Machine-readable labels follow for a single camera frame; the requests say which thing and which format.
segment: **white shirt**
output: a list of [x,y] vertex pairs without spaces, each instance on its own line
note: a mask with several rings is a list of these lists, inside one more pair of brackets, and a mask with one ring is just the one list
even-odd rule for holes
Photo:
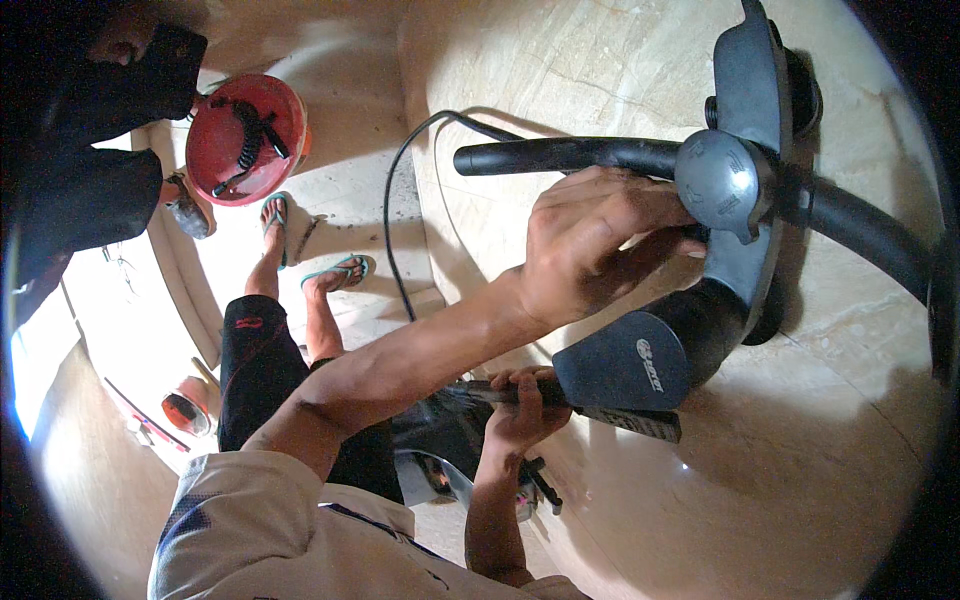
[[505,586],[433,554],[413,533],[410,509],[365,490],[325,485],[286,454],[210,454],[193,460],[180,478],[147,593],[230,600],[587,598],[562,576],[522,589]]

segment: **wire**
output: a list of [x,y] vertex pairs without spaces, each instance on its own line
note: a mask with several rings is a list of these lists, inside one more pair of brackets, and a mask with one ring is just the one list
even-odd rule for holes
[[394,247],[390,241],[390,185],[394,180],[394,171],[396,171],[396,166],[400,162],[400,158],[410,146],[411,142],[413,142],[418,135],[423,133],[426,128],[430,127],[441,119],[453,119],[454,121],[474,130],[475,132],[482,133],[501,142],[512,142],[524,139],[515,133],[505,132],[492,125],[487,125],[486,123],[481,123],[480,121],[471,119],[470,117],[461,112],[457,112],[456,110],[441,110],[440,112],[430,115],[426,121],[420,123],[396,151],[394,161],[390,164],[390,169],[387,170],[387,183],[383,190],[383,243],[387,249],[387,260],[390,262],[390,270],[394,273],[394,281],[396,281],[396,287],[400,291],[400,298],[403,300],[403,308],[407,311],[407,317],[410,319],[410,323],[417,320],[417,314],[414,312],[414,307],[410,302],[410,297],[407,296],[407,290],[403,285],[403,278],[400,276],[400,269],[396,266],[396,260],[394,259]]

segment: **black shorts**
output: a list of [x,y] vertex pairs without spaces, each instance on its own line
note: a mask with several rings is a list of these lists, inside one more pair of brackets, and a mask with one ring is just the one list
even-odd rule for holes
[[[239,450],[307,375],[332,360],[321,359],[307,368],[290,337],[287,313],[276,300],[244,296],[231,302],[224,317],[220,368],[220,450]],[[346,440],[326,481],[403,504],[394,468],[390,421],[371,425]]]

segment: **red bucket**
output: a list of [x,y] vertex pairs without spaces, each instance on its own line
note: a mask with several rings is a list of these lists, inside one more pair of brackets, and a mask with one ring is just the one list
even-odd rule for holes
[[[214,189],[241,173],[237,158],[244,143],[243,124],[230,103],[246,101],[271,126],[289,151],[281,158],[264,136],[256,162],[243,179],[217,196]],[[274,193],[309,153],[306,106],[290,86],[269,75],[241,75],[223,84],[197,112],[186,139],[186,169],[197,193],[222,206],[243,206]]]

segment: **flip-flop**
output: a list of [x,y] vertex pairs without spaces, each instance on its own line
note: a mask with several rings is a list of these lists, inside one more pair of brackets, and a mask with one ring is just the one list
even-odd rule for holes
[[[348,260],[350,260],[350,259],[352,259],[352,258],[359,258],[359,259],[360,259],[360,264],[359,264],[359,265],[354,265],[354,266],[352,266],[352,267],[341,267],[341,266],[340,266],[341,263],[345,263],[345,262],[347,262]],[[334,265],[334,266],[332,266],[332,267],[330,267],[329,269],[324,269],[323,271],[318,271],[317,273],[311,273],[310,275],[305,276],[303,279],[300,280],[300,288],[301,288],[301,290],[303,289],[303,284],[306,283],[306,280],[307,280],[307,279],[312,279],[312,278],[314,278],[314,277],[319,277],[319,276],[323,275],[324,273],[330,273],[331,271],[336,271],[336,272],[339,272],[339,273],[344,273],[344,274],[346,274],[347,276],[344,277],[344,280],[340,283],[340,285],[338,285],[337,287],[333,288],[332,290],[329,290],[327,293],[329,293],[329,292],[336,292],[337,290],[342,290],[342,289],[344,289],[345,287],[347,287],[347,286],[346,286],[346,283],[347,283],[348,281],[350,281],[350,274],[352,274],[352,273],[353,273],[353,270],[356,269],[358,266],[361,268],[361,271],[360,271],[360,281],[357,281],[356,283],[354,283],[353,285],[351,285],[351,286],[349,286],[349,287],[353,287],[354,285],[360,285],[360,282],[364,280],[364,277],[367,276],[367,272],[370,270],[370,264],[367,262],[367,259],[364,258],[363,256],[361,256],[360,254],[351,254],[350,256],[347,256],[346,258],[341,258],[340,260],[338,260],[338,261],[337,261],[337,264]]]
[[[271,194],[267,198],[267,200],[263,201],[263,205],[260,206],[260,212],[263,212],[263,209],[267,207],[267,204],[273,202],[277,198],[280,198],[281,200],[283,200],[283,215],[287,215],[287,195],[284,194],[283,192],[277,192],[275,194]],[[273,216],[270,217],[270,221],[267,221],[267,225],[263,226],[264,237],[267,236],[267,229],[269,229],[270,226],[274,224],[274,221],[279,221],[280,228],[283,229],[283,257],[280,258],[280,266],[276,268],[278,271],[283,271],[284,269],[287,268],[287,235],[286,235],[287,218],[286,216],[283,216],[283,215],[280,214],[279,210],[275,211]]]

